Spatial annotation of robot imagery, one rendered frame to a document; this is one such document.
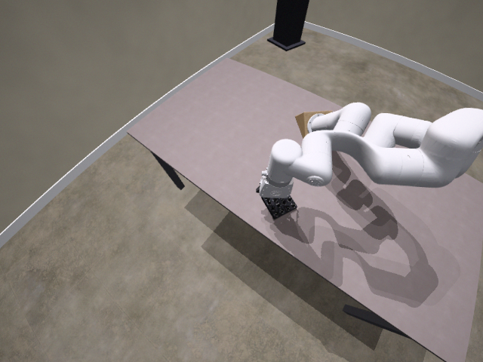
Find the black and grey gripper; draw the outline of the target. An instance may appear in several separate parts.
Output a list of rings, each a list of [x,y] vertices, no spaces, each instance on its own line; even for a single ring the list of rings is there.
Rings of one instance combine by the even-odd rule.
[[[293,184],[294,178],[292,178],[289,185],[283,188],[277,188],[267,181],[266,176],[262,176],[260,186],[256,188],[256,192],[260,193],[260,196],[265,198],[267,202],[269,202],[270,198],[273,198],[273,202],[276,202],[278,198],[288,198],[290,196]]]

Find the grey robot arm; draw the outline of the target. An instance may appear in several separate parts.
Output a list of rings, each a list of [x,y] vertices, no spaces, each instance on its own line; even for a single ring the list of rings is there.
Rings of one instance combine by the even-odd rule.
[[[301,147],[293,140],[272,147],[262,171],[272,186],[283,188],[293,177],[326,186],[332,179],[332,151],[338,151],[353,157],[376,184],[440,188],[462,176],[483,148],[482,109],[458,109],[433,123],[381,113],[364,137],[371,120],[364,103],[323,115],[309,119]]]

